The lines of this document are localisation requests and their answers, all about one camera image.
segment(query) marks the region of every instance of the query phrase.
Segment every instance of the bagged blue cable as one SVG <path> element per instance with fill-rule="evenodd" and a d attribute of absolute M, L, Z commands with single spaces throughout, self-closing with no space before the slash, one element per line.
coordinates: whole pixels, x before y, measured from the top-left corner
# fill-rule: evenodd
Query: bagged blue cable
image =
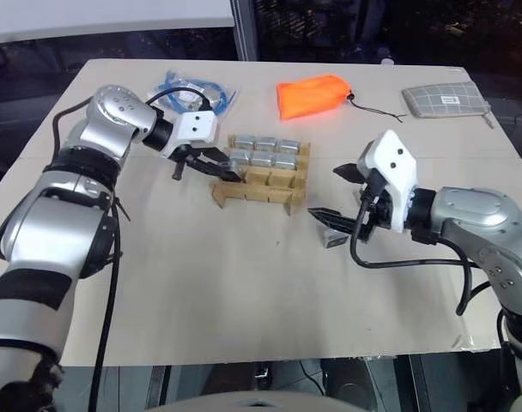
<path fill-rule="evenodd" d="M 204 94 L 218 117 L 224 116 L 238 96 L 239 90 L 217 82 L 185 77 L 181 73 L 169 70 L 165 81 L 159 85 L 153 95 L 169 88 L 194 88 Z M 179 114 L 195 112 L 202 104 L 202 99 L 192 92 L 177 92 L 158 99 L 158 104 Z"/>

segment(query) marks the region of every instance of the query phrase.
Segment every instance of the robotic arm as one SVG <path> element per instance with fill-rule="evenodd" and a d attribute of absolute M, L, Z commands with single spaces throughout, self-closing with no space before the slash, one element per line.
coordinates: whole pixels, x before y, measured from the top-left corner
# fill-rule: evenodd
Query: robotic arm
<path fill-rule="evenodd" d="M 349 219 L 324 208 L 309 212 L 326 226 L 351 234 L 351 256 L 360 266 L 380 269 L 462 264 L 469 273 L 471 266 L 484 270 L 505 314 L 522 393 L 522 211 L 515 202 L 507 195 L 486 189 L 444 187 L 432 191 L 417 187 L 416 160 L 392 130 L 369 143 L 358 164 L 343 165 L 334 172 L 362 184 L 358 216 Z M 366 224 L 365 215 L 369 215 Z M 368 242 L 377 226 L 399 233 L 410 229 L 414 241 L 449 245 L 463 262 L 365 262 L 356 253 L 356 242 Z M 513 406 L 522 410 L 522 396 Z"/>
<path fill-rule="evenodd" d="M 224 180 L 240 181 L 215 148 L 212 111 L 171 124 L 131 91 L 105 86 L 88 103 L 58 157 L 0 227 L 0 410 L 40 410 L 62 378 L 63 353 L 78 280 L 110 259 L 115 220 L 108 214 L 131 143 Z"/>

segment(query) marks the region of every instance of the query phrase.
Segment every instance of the beige tabletop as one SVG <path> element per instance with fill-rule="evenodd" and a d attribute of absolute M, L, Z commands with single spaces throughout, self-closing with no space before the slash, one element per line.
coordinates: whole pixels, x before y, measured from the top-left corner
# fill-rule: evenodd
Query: beige tabletop
<path fill-rule="evenodd" d="M 346 105 L 285 123 L 277 118 L 277 81 L 337 73 L 351 82 L 362 104 L 403 112 L 401 88 L 467 80 L 462 69 L 99 60 L 85 66 L 54 112 L 109 82 L 145 97 L 169 68 L 240 87 L 236 105 L 223 119 L 222 135 L 251 132 L 313 144 L 307 207 L 354 215 L 357 188 L 331 169 L 355 160 L 367 141 L 393 128 L 419 159 L 421 186 L 491 187 L 522 208 L 522 161 L 497 122 L 494 129 L 481 118 L 406 118 L 399 124 Z M 48 162 L 51 116 L 0 184 L 0 222 Z M 71 123 L 65 122 L 66 130 Z M 219 209 L 209 192 L 213 178 L 185 170 L 176 182 L 172 170 L 171 162 L 134 147 L 118 180 L 131 223 L 122 221 L 124 256 L 107 365 L 497 347 L 498 305 L 489 291 L 471 302 L 462 318 L 454 314 L 463 278 L 459 268 L 359 268 L 346 246 L 322 247 L 319 226 L 305 209 L 288 217 L 282 205 L 238 200 Z M 408 234 L 383 229 L 360 254 L 368 260 L 453 257 L 446 248 L 418 245 Z M 0 274 L 4 268 L 0 261 Z M 94 364 L 109 275 L 103 270 L 79 282 L 64 365 Z M 475 284 L 482 281 L 483 275 L 476 274 Z"/>

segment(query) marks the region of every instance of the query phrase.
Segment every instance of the gray pouch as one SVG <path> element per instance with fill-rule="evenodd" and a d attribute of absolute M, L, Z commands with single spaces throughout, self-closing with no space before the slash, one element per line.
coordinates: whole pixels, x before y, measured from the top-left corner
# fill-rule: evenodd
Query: gray pouch
<path fill-rule="evenodd" d="M 412 114 L 418 118 L 483 116 L 490 111 L 490 104 L 474 82 L 406 88 L 402 96 Z"/>

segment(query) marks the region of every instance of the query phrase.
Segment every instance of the orange pouch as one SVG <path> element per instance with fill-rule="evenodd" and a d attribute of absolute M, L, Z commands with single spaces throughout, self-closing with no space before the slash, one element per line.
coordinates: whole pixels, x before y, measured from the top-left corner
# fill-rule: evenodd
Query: orange pouch
<path fill-rule="evenodd" d="M 343 103 L 350 86 L 341 77 L 325 75 L 295 83 L 278 83 L 280 119 L 297 118 L 333 109 Z"/>

